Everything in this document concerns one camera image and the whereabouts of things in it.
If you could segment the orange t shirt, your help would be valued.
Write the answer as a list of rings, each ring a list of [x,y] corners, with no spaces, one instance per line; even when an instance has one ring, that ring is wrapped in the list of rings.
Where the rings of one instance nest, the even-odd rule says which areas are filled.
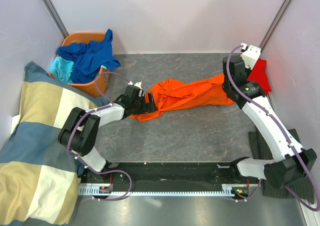
[[[232,105],[223,91],[224,75],[183,83],[176,79],[167,79],[156,83],[149,92],[153,95],[157,111],[142,115],[131,115],[130,118],[140,122],[160,117],[168,111],[190,109],[206,105]]]

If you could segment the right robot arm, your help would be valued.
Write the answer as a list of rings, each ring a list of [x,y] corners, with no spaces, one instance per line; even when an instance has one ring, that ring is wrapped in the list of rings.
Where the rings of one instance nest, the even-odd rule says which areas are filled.
[[[225,57],[222,62],[224,92],[252,120],[272,154],[270,160],[249,157],[235,160],[229,170],[230,179],[240,183],[246,177],[253,177],[282,189],[306,178],[317,159],[315,151],[306,150],[285,128],[263,89],[257,82],[248,80],[249,70],[241,56]]]

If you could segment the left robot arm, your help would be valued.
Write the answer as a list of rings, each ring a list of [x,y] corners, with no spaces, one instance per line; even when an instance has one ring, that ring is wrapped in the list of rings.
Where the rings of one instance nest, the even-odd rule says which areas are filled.
[[[66,147],[69,155],[93,170],[92,177],[95,180],[104,183],[109,179],[110,171],[107,160],[95,148],[99,128],[131,115],[154,113],[157,110],[151,92],[145,93],[140,82],[129,84],[124,94],[113,103],[92,110],[73,108],[57,140]]]

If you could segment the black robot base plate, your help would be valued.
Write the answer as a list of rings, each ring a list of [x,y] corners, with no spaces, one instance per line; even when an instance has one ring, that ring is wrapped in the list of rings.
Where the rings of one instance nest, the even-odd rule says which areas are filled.
[[[108,175],[85,170],[81,184],[113,186],[116,191],[213,191],[222,185],[254,186],[256,178],[236,175],[229,162],[113,163]]]

